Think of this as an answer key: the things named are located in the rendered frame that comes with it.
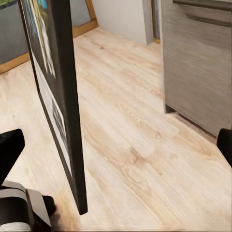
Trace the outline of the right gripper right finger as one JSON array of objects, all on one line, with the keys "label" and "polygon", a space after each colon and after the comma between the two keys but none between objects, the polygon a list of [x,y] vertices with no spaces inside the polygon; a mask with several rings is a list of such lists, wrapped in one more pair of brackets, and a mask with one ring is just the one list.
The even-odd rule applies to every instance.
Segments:
[{"label": "right gripper right finger", "polygon": [[217,146],[232,167],[232,130],[222,128],[217,138]]}]

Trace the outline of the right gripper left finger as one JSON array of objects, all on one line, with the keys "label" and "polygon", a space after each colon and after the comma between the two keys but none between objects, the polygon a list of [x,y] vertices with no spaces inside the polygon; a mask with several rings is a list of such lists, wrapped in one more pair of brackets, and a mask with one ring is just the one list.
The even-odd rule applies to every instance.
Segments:
[{"label": "right gripper left finger", "polygon": [[25,148],[21,129],[0,134],[0,186]]}]

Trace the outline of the poster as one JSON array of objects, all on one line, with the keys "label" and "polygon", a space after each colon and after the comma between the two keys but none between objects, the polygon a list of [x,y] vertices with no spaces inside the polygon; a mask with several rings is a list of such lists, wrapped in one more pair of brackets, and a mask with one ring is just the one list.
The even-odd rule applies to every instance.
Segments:
[{"label": "poster", "polygon": [[34,78],[80,215],[88,212],[70,0],[17,0]]}]

